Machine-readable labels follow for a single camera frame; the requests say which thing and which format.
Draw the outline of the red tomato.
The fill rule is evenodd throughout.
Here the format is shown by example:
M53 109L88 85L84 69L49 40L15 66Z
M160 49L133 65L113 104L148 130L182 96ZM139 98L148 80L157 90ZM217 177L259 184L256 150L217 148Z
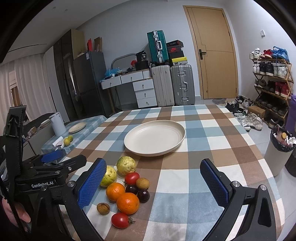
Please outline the red tomato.
M124 213L116 213L111 217L111 224L115 228L125 229L129 227L131 224L135 223L131 217L128 217Z
M136 185L137 180L140 178L140 175L137 172L128 173L125 176L125 184L126 185Z

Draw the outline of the wooden door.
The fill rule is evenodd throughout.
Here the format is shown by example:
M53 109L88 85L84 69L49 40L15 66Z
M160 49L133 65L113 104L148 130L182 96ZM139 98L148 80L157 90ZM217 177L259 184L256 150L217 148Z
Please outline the wooden door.
M224 10L206 6L184 6L184 10L194 44L201 97L236 97L237 60Z

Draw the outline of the beige suitcase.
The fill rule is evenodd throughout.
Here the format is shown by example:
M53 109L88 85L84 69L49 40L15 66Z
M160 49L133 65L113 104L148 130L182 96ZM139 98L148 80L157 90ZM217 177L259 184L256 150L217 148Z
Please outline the beige suitcase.
M154 90L159 107L174 106L174 93L170 66L162 65L151 68Z

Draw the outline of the black refrigerator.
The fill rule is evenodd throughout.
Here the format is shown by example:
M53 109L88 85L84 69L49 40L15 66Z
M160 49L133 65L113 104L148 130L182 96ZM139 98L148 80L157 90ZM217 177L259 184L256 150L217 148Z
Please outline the black refrigerator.
M88 51L74 60L78 103L83 117L97 115L109 117L111 104L100 81L105 78L106 65L102 52Z

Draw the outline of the large cream plate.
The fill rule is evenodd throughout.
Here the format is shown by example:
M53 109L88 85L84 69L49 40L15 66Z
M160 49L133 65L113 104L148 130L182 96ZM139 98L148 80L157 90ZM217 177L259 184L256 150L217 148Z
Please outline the large cream plate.
M124 139L126 149L143 157L156 157L176 150L185 139L185 128L172 120L154 120L130 130Z

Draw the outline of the dark purple plum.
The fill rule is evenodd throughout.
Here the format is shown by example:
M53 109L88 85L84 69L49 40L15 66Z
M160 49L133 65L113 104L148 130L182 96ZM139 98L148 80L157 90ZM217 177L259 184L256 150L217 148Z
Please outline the dark purple plum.
M147 189L139 190L137 193L137 197L140 202L145 203L150 199L150 193Z
M133 193L133 194L137 195L138 188L135 185L126 185L125 192L126 193Z

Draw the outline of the stacked shoe boxes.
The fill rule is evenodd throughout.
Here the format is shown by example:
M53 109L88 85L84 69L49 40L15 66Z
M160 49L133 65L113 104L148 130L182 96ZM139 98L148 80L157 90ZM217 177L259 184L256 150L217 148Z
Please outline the stacked shoe boxes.
M182 48L184 47L184 44L180 40L174 40L171 42L166 43L166 47L168 49L168 55L170 60L170 65L181 65L181 64L187 64L187 57L184 56L184 52Z

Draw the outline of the white drawer desk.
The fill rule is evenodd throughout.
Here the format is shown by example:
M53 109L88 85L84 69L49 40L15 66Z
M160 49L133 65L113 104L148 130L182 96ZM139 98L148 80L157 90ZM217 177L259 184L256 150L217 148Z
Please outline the white drawer desk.
M158 105L149 69L110 77L100 84L111 95L116 108L152 108Z

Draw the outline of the silver suitcase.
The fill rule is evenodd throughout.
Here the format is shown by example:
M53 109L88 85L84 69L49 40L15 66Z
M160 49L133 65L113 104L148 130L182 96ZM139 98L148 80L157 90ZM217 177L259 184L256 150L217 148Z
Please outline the silver suitcase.
M171 81L175 105L194 105L195 89L191 65L171 66Z

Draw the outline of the white curtain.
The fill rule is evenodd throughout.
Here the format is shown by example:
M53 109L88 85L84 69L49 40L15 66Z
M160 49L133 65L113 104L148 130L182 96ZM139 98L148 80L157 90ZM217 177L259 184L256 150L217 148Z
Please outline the white curtain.
M56 109L44 77L43 55L36 54L1 66L1 133L6 124L9 108L12 107L10 66L14 66L16 87L25 105L29 120L34 120L46 113L55 113Z

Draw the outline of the yellow-green guava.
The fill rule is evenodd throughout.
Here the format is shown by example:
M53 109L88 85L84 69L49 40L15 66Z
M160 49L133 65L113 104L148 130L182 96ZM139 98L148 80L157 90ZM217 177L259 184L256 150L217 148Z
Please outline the yellow-green guava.
M130 156L120 157L116 163L116 168L121 176L126 176L129 173L133 173L136 170L136 162Z
M107 166L106 173L100 182L101 187L108 187L117 180L117 171L112 166Z

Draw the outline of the orange mandarin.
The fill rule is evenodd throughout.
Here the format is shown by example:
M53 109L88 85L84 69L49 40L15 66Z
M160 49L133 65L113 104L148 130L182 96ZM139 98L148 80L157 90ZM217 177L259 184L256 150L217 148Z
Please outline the orange mandarin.
M110 184L106 189L107 198L111 202L116 202L118 197L125 193L125 187L117 182Z
M126 215L135 214L139 209L139 199L133 193L124 193L116 201L117 208Z

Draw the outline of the small cream plate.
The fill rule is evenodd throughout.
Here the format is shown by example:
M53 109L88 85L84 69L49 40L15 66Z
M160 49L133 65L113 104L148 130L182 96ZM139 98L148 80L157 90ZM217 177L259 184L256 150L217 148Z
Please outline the small cream plate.
M77 133L77 132L81 131L82 129L84 129L85 127L86 127L86 122L85 121L82 121L82 122L77 123L74 126L72 126L69 129L69 133L70 134Z

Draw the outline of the blue checkered side tablecloth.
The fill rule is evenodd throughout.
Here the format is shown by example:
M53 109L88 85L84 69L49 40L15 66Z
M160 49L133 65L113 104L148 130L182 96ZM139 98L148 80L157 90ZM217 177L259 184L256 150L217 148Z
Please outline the blue checkered side tablecloth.
M63 133L61 136L66 138L68 136L73 136L74 139L69 146L65 146L63 150L66 154L70 153L74 148L76 148L83 140L88 139L88 137L93 136L92 132L99 127L102 123L104 123L107 118L103 115L94 116L91 118L85 118L82 120L73 121L66 125L66 132ZM76 133L69 133L69 130L79 124L86 122L85 127ZM59 137L53 135L43 146L41 147L41 154L48 154L53 152L56 148L54 147L54 143L58 140Z

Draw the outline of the wrinkled brown passion fruit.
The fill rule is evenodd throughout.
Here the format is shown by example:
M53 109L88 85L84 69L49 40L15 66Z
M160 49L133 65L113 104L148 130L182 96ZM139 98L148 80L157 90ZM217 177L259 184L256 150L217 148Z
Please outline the wrinkled brown passion fruit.
M99 203L97 204L97 211L100 215L107 215L110 212L110 206L107 203Z

